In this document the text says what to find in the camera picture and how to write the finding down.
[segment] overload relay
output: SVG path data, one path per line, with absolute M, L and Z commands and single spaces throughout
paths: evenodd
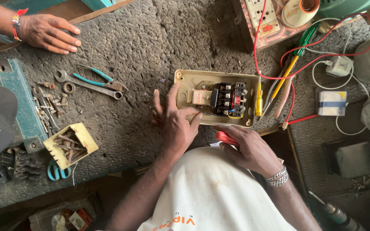
M 233 119 L 243 117 L 244 103 L 247 94 L 245 83 L 217 83 L 212 91 L 205 89 L 188 90 L 187 103 L 209 105 L 215 116 L 226 116 Z

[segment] hand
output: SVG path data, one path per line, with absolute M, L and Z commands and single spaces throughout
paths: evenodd
M 31 46 L 66 55 L 70 51 L 76 52 L 75 46 L 81 45 L 81 41 L 60 30 L 65 29 L 74 34 L 81 32 L 63 18 L 50 14 L 35 14 L 21 16 L 20 23 L 20 38 Z
M 258 133 L 236 125 L 216 125 L 214 128 L 225 132 L 239 143 L 239 152 L 226 143 L 219 145 L 237 165 L 270 178 L 283 169 L 283 165 Z
M 177 82 L 169 90 L 166 111 L 161 106 L 159 91 L 155 89 L 155 110 L 152 111 L 152 123 L 162 125 L 162 136 L 164 138 L 164 144 L 162 145 L 163 153 L 174 155 L 176 160 L 182 156 L 198 134 L 199 123 L 203 115 L 194 107 L 178 110 L 175 98 L 180 85 L 181 83 Z M 195 115 L 191 123 L 186 119 L 190 115 Z

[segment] red screwdriver handle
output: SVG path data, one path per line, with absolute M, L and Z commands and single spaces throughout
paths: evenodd
M 224 143 L 230 144 L 230 145 L 239 146 L 239 143 L 235 139 L 228 136 L 225 132 L 221 132 L 221 131 L 216 132 L 215 139 L 222 141 Z

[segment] red wire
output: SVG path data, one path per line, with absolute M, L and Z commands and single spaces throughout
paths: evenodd
M 291 109 L 289 110 L 289 114 L 288 114 L 288 117 L 286 118 L 285 122 L 288 122 L 289 117 L 291 116 L 291 113 L 292 113 L 292 109 L 294 108 L 295 88 L 294 88 L 294 84 L 292 82 L 291 82 L 291 87 L 292 87 L 292 105 L 291 105 Z
M 316 60 L 318 60 L 318 59 L 322 58 L 322 57 L 326 57 L 326 56 L 338 56 L 338 55 L 340 55 L 340 56 L 361 55 L 361 54 L 365 53 L 366 51 L 368 51 L 368 50 L 370 49 L 370 45 L 369 45 L 369 46 L 368 46 L 368 48 L 367 48 L 366 50 L 364 50 L 364 51 L 362 51 L 362 52 L 359 52 L 359 53 L 356 53 L 356 54 L 325 54 L 325 55 L 321 55 L 321 56 L 317 57 L 316 59 L 312 60 L 312 61 L 311 61 L 310 63 L 308 63 L 307 65 L 303 66 L 301 69 L 299 69 L 299 70 L 298 70 L 298 71 L 296 71 L 295 73 L 293 73 L 293 74 L 291 74 L 291 75 L 289 75 L 289 76 L 286 76 L 286 77 L 274 78 L 274 77 L 267 77 L 267 76 L 264 76 L 264 75 L 262 75 L 261 73 L 259 73 L 259 67 L 258 67 L 258 61 L 257 61 L 257 38 L 258 38 L 259 30 L 260 30 L 260 28 L 261 28 L 262 18 L 264 17 L 264 13 L 265 13 L 266 1 L 267 1 L 267 0 L 264 0 L 264 8 L 263 8 L 263 10 L 262 10 L 262 14 L 261 14 L 260 22 L 259 22 L 259 24 L 258 24 L 258 30 L 257 30 L 257 32 L 256 32 L 256 34 L 255 34 L 255 40 L 254 40 L 254 59 L 255 59 L 255 67 L 256 67 L 256 69 L 257 69 L 258 74 L 259 74 L 260 76 L 264 77 L 264 78 L 268 78 L 268 79 L 284 79 L 284 78 L 290 78 L 290 77 L 292 77 L 292 76 L 296 75 L 297 73 L 299 73 L 300 71 L 302 71 L 303 69 L 305 69 L 307 66 L 311 65 L 311 64 L 312 64 L 313 62 L 315 62 Z M 300 46 L 300 47 L 294 48 L 294 49 L 292 49 L 292 50 L 290 50 L 290 51 L 286 52 L 286 53 L 281 57 L 281 66 L 283 66 L 283 65 L 282 65 L 282 59 L 283 59 L 283 58 L 284 58 L 284 56 L 285 56 L 285 55 L 287 55 L 289 52 L 294 51 L 294 50 L 301 49 L 301 48 L 303 48 L 303 47 L 308 47 L 308 46 L 312 46 L 312 45 L 315 45 L 315 44 L 320 43 L 322 40 L 324 40 L 324 39 L 326 38 L 326 36 L 327 36 L 328 34 L 330 34 L 330 33 L 331 33 L 331 31 L 332 31 L 332 30 L 333 30 L 333 29 L 334 29 L 338 24 L 342 23 L 345 19 L 350 18 L 350 17 L 353 17 L 353 16 L 356 16 L 356 15 L 363 15 L 363 16 L 366 16 L 366 17 L 369 19 L 369 21 L 370 21 L 370 16 L 369 16 L 369 15 L 367 15 L 366 13 L 354 13 L 354 14 L 349 15 L 349 16 L 348 16 L 348 17 L 346 17 L 346 18 L 343 18 L 343 19 L 342 19 L 342 20 L 340 20 L 337 24 L 335 24 L 335 25 L 334 25 L 334 26 L 333 26 L 333 27 L 332 27 L 332 28 L 331 28 L 331 29 L 326 33 L 326 35 L 325 35 L 322 39 L 320 39 L 319 41 L 314 42 L 314 43 L 311 43 L 311 44 L 308 44 L 308 45 L 305 45 L 305 46 Z

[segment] scissors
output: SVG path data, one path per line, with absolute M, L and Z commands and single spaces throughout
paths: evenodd
M 77 66 L 84 67 L 84 68 L 87 68 L 87 69 L 91 69 L 93 72 L 97 73 L 98 75 L 100 75 L 101 77 L 103 77 L 104 79 L 106 79 L 108 81 L 107 83 L 99 83 L 99 82 L 91 81 L 89 79 L 85 79 L 84 77 L 78 75 L 77 73 L 74 73 L 75 77 L 79 78 L 80 80 L 82 80 L 84 82 L 87 82 L 89 84 L 92 84 L 92 85 L 95 85 L 95 86 L 98 86 L 98 87 L 109 87 L 109 88 L 112 88 L 112 89 L 117 90 L 119 92 L 126 92 L 128 90 L 128 88 L 123 83 L 121 83 L 120 81 L 116 81 L 116 80 L 112 79 L 111 77 L 107 76 L 104 72 L 99 71 L 98 69 L 95 69 L 95 68 L 89 67 L 89 66 L 85 66 L 83 64 L 77 64 Z
M 54 171 L 55 177 L 52 176 L 51 168 Z M 71 176 L 71 168 L 68 167 L 66 170 L 68 172 L 68 175 L 65 175 L 65 171 L 59 168 L 59 166 L 57 165 L 55 160 L 51 160 L 51 161 L 49 161 L 49 165 L 48 165 L 48 177 L 49 177 L 49 179 L 51 179 L 51 181 L 57 181 L 57 180 L 59 180 L 59 176 L 60 176 L 60 173 L 61 173 L 61 178 L 66 179 L 66 178 Z

